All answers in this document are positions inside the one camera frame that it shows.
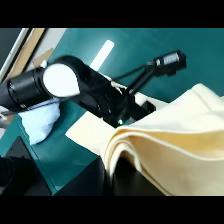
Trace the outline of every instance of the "green table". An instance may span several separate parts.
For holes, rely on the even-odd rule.
[[[111,40],[115,46],[99,72],[115,77],[156,56],[180,49],[188,57],[188,68],[171,78],[155,78],[142,90],[148,96],[170,102],[197,83],[224,95],[223,39],[224,29],[67,29],[50,61],[70,54],[90,65],[105,41]],[[122,84],[129,84],[133,78]],[[4,155],[21,136],[54,194],[97,158],[65,136],[84,112],[72,102],[62,103],[61,117],[49,137],[32,147],[20,117],[16,116],[0,141],[0,154]]]

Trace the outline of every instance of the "white strip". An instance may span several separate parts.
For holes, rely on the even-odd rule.
[[[0,82],[2,81],[3,77],[5,76],[6,71],[8,70],[10,64],[12,63],[13,58],[15,57],[15,54],[17,53],[23,39],[25,38],[29,28],[22,28],[18,38],[16,39],[16,42],[14,43],[8,57],[5,60],[5,63],[3,64],[1,70],[0,70]]]
[[[107,40],[102,46],[102,48],[100,49],[100,51],[98,52],[98,54],[96,55],[96,57],[94,58],[94,60],[92,61],[90,68],[92,68],[95,71],[98,71],[100,66],[103,64],[103,62],[107,58],[107,56],[110,54],[113,47],[114,47],[114,42]]]

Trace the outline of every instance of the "black mat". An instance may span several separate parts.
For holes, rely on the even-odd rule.
[[[27,159],[32,159],[28,149],[26,148],[25,144],[23,143],[21,137],[18,137],[15,142],[12,144],[10,150],[7,152],[6,156],[14,156],[14,157],[21,157],[24,156]],[[28,189],[24,196],[51,196],[51,191],[48,188],[45,180],[43,179],[36,163],[33,161],[35,166],[35,182],[33,185]]]

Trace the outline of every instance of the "teal tabletop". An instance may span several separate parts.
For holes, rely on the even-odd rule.
[[[62,55],[73,55],[90,65],[107,40],[114,47],[99,72],[116,77],[154,57],[180,49],[187,55],[187,69],[172,77],[154,78],[142,93],[171,102],[197,83],[224,95],[224,29],[209,28],[72,28],[67,29],[50,62]],[[128,77],[122,84],[128,85]],[[21,118],[16,116],[0,141],[4,155],[15,138],[22,136],[52,193],[77,176],[97,156],[65,136],[68,128],[85,110],[72,102],[62,103],[61,116],[48,138],[30,146]]]

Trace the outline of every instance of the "white circular cap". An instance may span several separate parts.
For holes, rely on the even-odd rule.
[[[57,97],[68,97],[80,93],[76,74],[64,64],[50,65],[44,72],[46,89]]]

